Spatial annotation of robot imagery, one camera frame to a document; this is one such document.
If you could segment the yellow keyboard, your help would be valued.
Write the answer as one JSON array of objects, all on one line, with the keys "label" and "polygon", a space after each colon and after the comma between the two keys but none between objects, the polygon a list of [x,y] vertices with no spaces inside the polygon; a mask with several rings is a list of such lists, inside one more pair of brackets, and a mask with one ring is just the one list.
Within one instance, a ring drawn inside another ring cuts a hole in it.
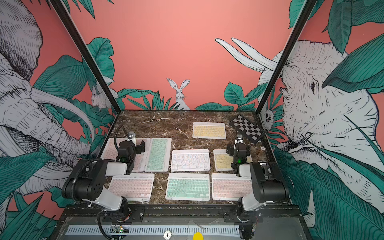
[{"label": "yellow keyboard", "polygon": [[226,128],[224,123],[193,123],[194,139],[226,139]]},{"label": "yellow keyboard", "polygon": [[226,149],[214,150],[214,160],[215,160],[215,169],[218,172],[231,171],[231,163],[233,162],[233,157],[227,154]]}]

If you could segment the white keyboard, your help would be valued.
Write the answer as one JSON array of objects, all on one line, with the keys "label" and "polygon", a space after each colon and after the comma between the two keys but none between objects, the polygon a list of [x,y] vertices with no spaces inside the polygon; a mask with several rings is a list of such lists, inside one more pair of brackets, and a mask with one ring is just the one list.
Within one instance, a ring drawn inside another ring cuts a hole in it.
[{"label": "white keyboard", "polygon": [[210,171],[211,162],[208,149],[173,150],[172,172]]}]

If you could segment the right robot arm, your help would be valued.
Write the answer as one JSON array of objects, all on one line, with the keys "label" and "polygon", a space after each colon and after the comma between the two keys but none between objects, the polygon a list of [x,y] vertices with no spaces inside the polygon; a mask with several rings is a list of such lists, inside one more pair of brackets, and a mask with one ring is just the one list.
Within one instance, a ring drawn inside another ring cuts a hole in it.
[{"label": "right robot arm", "polygon": [[240,222],[249,222],[256,211],[268,204],[289,200],[290,192],[277,163],[248,163],[247,157],[250,156],[251,147],[244,143],[227,145],[226,152],[233,157],[231,168],[236,176],[248,178],[252,183],[252,191],[239,198],[236,207],[236,216]]}]

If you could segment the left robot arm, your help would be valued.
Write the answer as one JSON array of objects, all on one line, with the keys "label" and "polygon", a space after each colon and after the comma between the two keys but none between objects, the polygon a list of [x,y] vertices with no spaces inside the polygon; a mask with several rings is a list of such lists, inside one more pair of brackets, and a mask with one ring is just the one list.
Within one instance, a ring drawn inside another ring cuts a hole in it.
[{"label": "left robot arm", "polygon": [[91,204],[106,211],[117,222],[125,222],[132,215],[126,198],[106,189],[106,177],[128,176],[135,166],[137,154],[144,153],[146,143],[120,142],[118,157],[108,159],[80,160],[62,187],[62,196],[78,204]]}]

